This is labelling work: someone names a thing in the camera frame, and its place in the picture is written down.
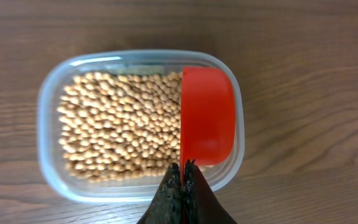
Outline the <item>red plastic measuring scoop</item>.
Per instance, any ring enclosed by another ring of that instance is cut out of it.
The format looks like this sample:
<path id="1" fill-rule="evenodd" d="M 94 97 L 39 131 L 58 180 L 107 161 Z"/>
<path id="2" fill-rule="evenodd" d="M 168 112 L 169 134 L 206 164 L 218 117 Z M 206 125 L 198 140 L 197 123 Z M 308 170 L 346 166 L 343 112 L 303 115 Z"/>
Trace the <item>red plastic measuring scoop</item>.
<path id="1" fill-rule="evenodd" d="M 181 84 L 180 171 L 187 160 L 200 166 L 227 159 L 235 136 L 234 90 L 218 68 L 185 67 Z"/>

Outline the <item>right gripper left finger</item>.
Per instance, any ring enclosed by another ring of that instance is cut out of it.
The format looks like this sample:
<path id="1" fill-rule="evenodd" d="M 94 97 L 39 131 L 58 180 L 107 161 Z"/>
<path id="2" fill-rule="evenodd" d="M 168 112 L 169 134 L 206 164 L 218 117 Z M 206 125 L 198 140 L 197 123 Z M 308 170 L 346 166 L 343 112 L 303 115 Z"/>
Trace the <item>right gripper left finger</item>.
<path id="1" fill-rule="evenodd" d="M 182 224 L 182 216 L 180 168 L 172 163 L 137 224 Z"/>

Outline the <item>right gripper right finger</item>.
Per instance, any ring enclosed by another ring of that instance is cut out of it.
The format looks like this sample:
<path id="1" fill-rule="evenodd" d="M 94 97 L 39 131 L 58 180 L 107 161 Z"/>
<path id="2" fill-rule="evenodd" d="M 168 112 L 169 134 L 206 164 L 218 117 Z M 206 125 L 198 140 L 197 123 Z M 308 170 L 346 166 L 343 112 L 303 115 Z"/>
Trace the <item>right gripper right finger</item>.
<path id="1" fill-rule="evenodd" d="M 183 181 L 185 223 L 236 224 L 208 185 L 195 160 L 187 160 Z"/>

